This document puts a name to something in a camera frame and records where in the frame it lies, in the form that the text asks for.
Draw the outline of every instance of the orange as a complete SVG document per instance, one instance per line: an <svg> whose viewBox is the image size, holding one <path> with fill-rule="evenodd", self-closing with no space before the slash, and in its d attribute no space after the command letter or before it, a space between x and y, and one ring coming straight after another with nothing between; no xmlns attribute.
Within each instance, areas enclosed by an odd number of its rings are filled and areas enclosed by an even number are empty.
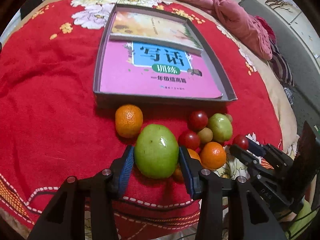
<svg viewBox="0 0 320 240"><path fill-rule="evenodd" d="M124 105L116 111L116 131L124 138L136 137L143 123L142 111L134 105Z"/></svg>
<svg viewBox="0 0 320 240"><path fill-rule="evenodd" d="M191 158L197 159L201 163L199 155L194 150L188 149L188 152ZM177 168L172 174L172 176L176 182L183 183L183 175L179 164L177 165Z"/></svg>
<svg viewBox="0 0 320 240"><path fill-rule="evenodd" d="M226 163L227 154L221 144L209 142L200 152L200 159L205 169L216 170Z"/></svg>

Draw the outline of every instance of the red fruit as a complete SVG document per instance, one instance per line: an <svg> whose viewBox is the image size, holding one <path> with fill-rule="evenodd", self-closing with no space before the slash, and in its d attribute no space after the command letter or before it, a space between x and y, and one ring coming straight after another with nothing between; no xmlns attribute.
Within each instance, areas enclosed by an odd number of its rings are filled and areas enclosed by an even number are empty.
<svg viewBox="0 0 320 240"><path fill-rule="evenodd" d="M204 111L193 111L189 117L190 128L194 131L202 130L207 123L208 116Z"/></svg>
<svg viewBox="0 0 320 240"><path fill-rule="evenodd" d="M233 139L233 144L238 145L240 148L247 150L249 148L249 141L246 136L238 134Z"/></svg>
<svg viewBox="0 0 320 240"><path fill-rule="evenodd" d="M200 146L200 137L195 132L187 130L179 136L178 143L195 151Z"/></svg>

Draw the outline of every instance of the green cloth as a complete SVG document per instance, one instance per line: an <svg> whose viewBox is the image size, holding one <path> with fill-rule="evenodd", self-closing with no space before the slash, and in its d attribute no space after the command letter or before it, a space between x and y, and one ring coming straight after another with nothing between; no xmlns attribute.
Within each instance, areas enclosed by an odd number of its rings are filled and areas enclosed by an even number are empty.
<svg viewBox="0 0 320 240"><path fill-rule="evenodd" d="M304 217L305 215L309 214L311 212L311 206L308 201L304 200L304 206L303 209L299 212L299 214L296 216L294 220L297 220L299 218ZM308 222L310 222L316 215L318 211L314 211L312 214L308 215L304 219L301 219L300 221L294 222L290 228L289 231L291 233L291 237L294 236L299 230L301 230ZM289 238L288 232L285 233L286 237L290 240L295 240L299 235L303 233L305 229L308 227L305 227L303 230L301 230L296 236Z"/></svg>

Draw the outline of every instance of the large green fruit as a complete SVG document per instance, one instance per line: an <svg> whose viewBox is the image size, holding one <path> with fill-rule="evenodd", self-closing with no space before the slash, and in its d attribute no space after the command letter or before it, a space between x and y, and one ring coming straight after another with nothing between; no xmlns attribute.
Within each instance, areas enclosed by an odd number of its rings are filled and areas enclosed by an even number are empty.
<svg viewBox="0 0 320 240"><path fill-rule="evenodd" d="M208 121L215 142L226 142L232 136L232 124L224 114L214 114Z"/></svg>
<svg viewBox="0 0 320 240"><path fill-rule="evenodd" d="M153 179L170 177L177 167L179 146L165 126L150 124L139 134L134 162L143 175Z"/></svg>

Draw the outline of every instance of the striped cloth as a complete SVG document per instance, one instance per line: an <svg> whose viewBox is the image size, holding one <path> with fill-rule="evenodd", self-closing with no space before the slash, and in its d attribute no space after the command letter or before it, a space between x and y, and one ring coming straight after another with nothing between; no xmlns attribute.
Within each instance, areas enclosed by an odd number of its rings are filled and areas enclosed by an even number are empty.
<svg viewBox="0 0 320 240"><path fill-rule="evenodd" d="M269 60L270 67L272 68L274 74L278 78L280 83L288 84L294 86L293 76L287 61L281 55L279 48L270 39L270 45L272 50L272 59Z"/></svg>

